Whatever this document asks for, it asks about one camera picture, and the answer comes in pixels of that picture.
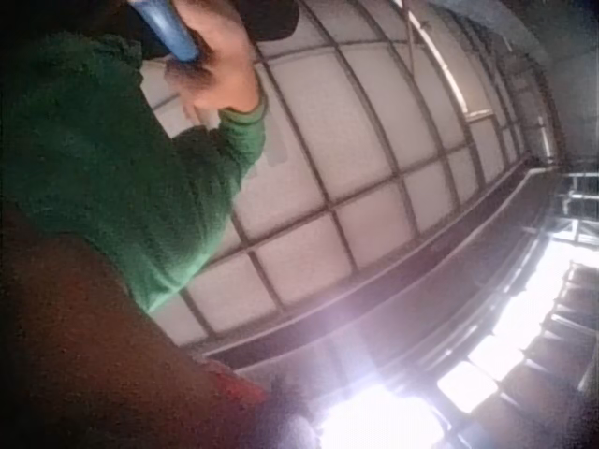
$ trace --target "wrist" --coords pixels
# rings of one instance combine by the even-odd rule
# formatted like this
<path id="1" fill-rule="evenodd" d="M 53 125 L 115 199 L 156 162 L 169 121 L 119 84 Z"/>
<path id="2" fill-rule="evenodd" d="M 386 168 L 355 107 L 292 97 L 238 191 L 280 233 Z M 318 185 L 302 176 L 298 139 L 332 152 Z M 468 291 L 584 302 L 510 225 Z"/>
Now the wrist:
<path id="1" fill-rule="evenodd" d="M 240 91 L 240 95 L 228 108 L 241 114 L 249 114 L 256 110 L 260 105 L 260 87 L 256 72 L 252 67 L 244 77 Z"/>

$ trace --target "blue marker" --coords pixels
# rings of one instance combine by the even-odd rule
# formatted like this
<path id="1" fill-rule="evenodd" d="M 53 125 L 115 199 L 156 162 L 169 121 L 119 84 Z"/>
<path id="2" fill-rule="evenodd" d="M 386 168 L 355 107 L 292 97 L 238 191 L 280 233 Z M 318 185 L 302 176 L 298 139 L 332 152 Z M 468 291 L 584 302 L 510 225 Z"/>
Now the blue marker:
<path id="1" fill-rule="evenodd" d="M 189 35 L 170 0 L 128 0 L 150 25 L 163 44 L 179 61 L 189 63 L 199 58 L 199 48 Z"/>

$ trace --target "ceiling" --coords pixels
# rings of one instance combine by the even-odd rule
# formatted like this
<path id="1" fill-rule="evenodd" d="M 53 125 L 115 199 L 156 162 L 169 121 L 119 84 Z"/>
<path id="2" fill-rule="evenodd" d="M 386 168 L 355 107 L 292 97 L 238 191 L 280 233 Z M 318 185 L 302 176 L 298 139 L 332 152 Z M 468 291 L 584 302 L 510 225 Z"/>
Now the ceiling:
<path id="1" fill-rule="evenodd" d="M 337 300 L 441 232 L 521 153 L 504 81 L 442 13 L 415 5 L 413 75 L 390 2 L 301 6 L 293 36 L 256 48 L 266 148 L 221 246 L 153 314 L 179 345 L 247 338 Z M 194 124 L 163 70 L 146 62 L 142 89 L 175 136 Z"/>

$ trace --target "hand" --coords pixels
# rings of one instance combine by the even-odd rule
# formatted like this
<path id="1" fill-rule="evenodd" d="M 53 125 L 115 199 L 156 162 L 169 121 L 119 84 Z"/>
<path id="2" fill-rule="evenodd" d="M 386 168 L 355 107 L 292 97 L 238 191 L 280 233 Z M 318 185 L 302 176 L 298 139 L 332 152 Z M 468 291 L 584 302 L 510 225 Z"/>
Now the hand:
<path id="1" fill-rule="evenodd" d="M 255 109 L 260 93 L 252 46 L 235 8 L 227 0 L 173 0 L 173 5 L 195 34 L 203 55 L 198 62 L 167 64 L 165 78 L 184 106 Z"/>

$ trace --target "green sweater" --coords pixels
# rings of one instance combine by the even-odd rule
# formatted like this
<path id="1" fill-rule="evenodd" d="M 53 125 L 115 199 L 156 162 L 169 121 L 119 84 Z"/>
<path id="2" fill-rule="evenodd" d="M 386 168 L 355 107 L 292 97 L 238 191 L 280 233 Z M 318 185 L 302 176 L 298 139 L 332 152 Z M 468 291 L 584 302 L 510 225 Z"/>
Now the green sweater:
<path id="1" fill-rule="evenodd" d="M 61 34 L 8 56 L 2 188 L 38 229 L 86 239 L 152 311 L 215 251 L 264 146 L 261 104 L 171 139 L 139 88 L 140 48 Z"/>

